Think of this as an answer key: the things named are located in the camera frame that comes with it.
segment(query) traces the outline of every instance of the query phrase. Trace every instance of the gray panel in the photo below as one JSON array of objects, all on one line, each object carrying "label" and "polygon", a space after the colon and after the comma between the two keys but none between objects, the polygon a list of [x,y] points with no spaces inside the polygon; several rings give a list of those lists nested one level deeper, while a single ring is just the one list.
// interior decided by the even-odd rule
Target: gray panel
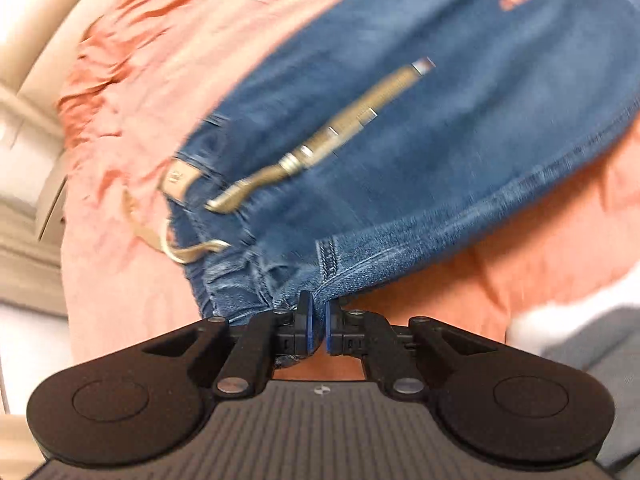
[{"label": "gray panel", "polygon": [[34,480],[606,480],[593,463],[551,472],[484,463],[450,442],[421,404],[373,383],[270,381],[224,402],[196,438],[154,462],[110,471],[47,463]]}]

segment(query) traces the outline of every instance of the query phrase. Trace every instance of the peach fabric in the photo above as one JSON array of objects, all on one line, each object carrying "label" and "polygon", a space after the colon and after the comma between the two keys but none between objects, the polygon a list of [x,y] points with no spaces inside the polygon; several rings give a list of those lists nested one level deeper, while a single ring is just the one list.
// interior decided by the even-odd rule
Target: peach fabric
[{"label": "peach fabric", "polygon": [[[118,0],[86,32],[59,103],[71,155],[62,247],[72,346],[84,361],[198,319],[182,269],[133,237],[167,216],[171,154],[267,54],[339,0]],[[640,121],[597,163],[446,262],[356,300],[501,340],[511,316],[571,301],[640,258]],[[356,377],[322,352],[282,376]]]}]

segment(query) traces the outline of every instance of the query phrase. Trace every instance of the metal bolt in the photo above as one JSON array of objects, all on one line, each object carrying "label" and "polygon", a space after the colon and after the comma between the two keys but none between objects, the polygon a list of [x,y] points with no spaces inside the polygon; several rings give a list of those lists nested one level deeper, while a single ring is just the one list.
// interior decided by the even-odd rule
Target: metal bolt
[{"label": "metal bolt", "polygon": [[225,377],[218,381],[218,389],[224,394],[241,394],[248,387],[249,383],[242,377]]},{"label": "metal bolt", "polygon": [[414,379],[412,377],[403,377],[396,380],[394,383],[394,390],[399,394],[417,394],[424,389],[424,384],[420,379]]}]

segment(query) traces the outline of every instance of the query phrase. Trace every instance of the jeans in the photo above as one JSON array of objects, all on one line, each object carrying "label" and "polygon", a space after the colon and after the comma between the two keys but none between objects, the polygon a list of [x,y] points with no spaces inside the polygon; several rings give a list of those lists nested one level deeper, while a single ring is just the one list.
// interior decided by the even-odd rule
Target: jeans
[{"label": "jeans", "polygon": [[[203,316],[233,324],[388,282],[459,250],[605,151],[638,110],[640,0],[343,0],[300,30],[175,155],[203,175],[169,200]],[[231,214],[204,208],[401,66],[427,75],[320,164]]]}]

